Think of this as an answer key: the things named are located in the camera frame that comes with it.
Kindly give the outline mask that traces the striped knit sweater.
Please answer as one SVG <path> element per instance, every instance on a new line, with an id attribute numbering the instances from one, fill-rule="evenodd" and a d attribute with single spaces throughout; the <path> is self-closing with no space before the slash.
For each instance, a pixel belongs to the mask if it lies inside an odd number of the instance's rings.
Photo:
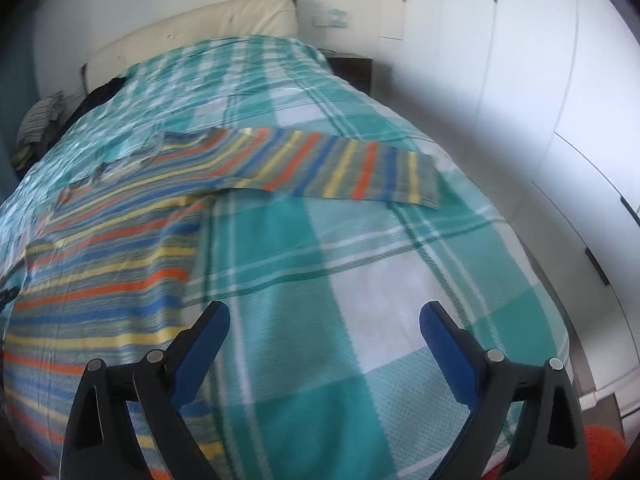
<path id="1" fill-rule="evenodd" d="M 233 190 L 439 203 L 431 156 L 282 128 L 163 133 L 63 188 L 22 249 L 3 357 L 18 442 L 48 471 L 85 364 L 140 359 L 186 327 L 205 220 Z"/>

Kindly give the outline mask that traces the folded striped clothes pile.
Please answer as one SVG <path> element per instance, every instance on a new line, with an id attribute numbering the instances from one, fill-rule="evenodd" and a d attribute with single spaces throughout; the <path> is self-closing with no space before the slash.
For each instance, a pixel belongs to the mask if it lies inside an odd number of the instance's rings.
<path id="1" fill-rule="evenodd" d="M 64 94 L 56 92 L 35 103 L 22 119 L 15 140 L 12 166 L 25 170 L 49 151 L 65 110 Z"/>

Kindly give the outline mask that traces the orange knit cloth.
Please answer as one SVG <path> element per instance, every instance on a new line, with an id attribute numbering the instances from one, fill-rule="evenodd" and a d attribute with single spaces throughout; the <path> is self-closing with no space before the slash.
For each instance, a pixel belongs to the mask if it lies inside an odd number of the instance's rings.
<path id="1" fill-rule="evenodd" d="M 624 439 L 612 428 L 585 426 L 589 478 L 608 480 L 627 453 Z"/>

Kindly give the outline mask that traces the teal plaid bedspread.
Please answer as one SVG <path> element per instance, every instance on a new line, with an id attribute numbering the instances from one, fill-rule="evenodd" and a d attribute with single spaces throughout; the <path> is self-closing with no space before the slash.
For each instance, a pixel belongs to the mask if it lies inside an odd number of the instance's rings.
<path id="1" fill-rule="evenodd" d="M 214 300 L 231 324 L 182 416 L 221 477 L 427 478 L 468 414 L 420 333 L 431 300 L 512 361 L 567 359 L 560 312 L 506 219 L 435 141 L 334 76 L 317 49 L 205 40 L 124 77 L 2 204 L 6 284 L 20 288 L 22 249 L 63 188 L 163 133 L 282 128 L 435 162 L 435 207 L 249 190 L 213 204 L 185 328 Z"/>

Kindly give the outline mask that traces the black garment on bed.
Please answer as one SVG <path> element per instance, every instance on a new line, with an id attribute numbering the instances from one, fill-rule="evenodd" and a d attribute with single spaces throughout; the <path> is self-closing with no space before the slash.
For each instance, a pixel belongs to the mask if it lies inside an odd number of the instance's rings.
<path id="1" fill-rule="evenodd" d="M 75 122 L 91 112 L 96 107 L 106 103 L 113 96 L 119 92 L 119 90 L 126 84 L 126 77 L 115 77 L 106 84 L 102 84 L 99 88 L 92 90 L 88 96 L 80 103 L 80 105 L 74 110 L 73 114 L 62 125 L 61 132 L 66 132 Z"/>

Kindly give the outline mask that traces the white wardrobe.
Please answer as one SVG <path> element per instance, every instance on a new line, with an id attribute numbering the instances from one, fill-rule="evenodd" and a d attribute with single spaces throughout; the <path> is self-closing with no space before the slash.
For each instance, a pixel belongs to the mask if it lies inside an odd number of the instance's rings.
<path id="1" fill-rule="evenodd" d="M 623 0 L 382 0 L 390 102 L 497 206 L 588 404 L 639 405 L 639 41 Z"/>

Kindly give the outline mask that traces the dark wooden nightstand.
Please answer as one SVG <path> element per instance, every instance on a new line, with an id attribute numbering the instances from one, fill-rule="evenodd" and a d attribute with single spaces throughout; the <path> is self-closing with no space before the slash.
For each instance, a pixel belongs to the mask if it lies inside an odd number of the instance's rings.
<path id="1" fill-rule="evenodd" d="M 370 96 L 372 91 L 373 60 L 359 54 L 340 53 L 321 49 L 332 72 L 357 90 Z"/>

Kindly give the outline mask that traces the cream padded headboard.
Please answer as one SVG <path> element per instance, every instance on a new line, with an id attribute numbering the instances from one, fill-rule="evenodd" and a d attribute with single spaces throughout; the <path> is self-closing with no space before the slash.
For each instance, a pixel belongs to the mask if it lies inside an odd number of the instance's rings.
<path id="1" fill-rule="evenodd" d="M 298 35 L 297 0 L 218 2 L 165 18 L 111 42 L 82 66 L 82 82 L 91 92 L 134 64 L 203 40 Z"/>

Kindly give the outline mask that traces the wall socket with sticker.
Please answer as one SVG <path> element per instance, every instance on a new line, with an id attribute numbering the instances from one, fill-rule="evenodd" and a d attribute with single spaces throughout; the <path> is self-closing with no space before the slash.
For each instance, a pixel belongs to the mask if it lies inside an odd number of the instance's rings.
<path id="1" fill-rule="evenodd" d="M 312 18 L 311 24 L 317 28 L 347 28 L 349 26 L 348 13 L 337 8 L 324 10 Z"/>

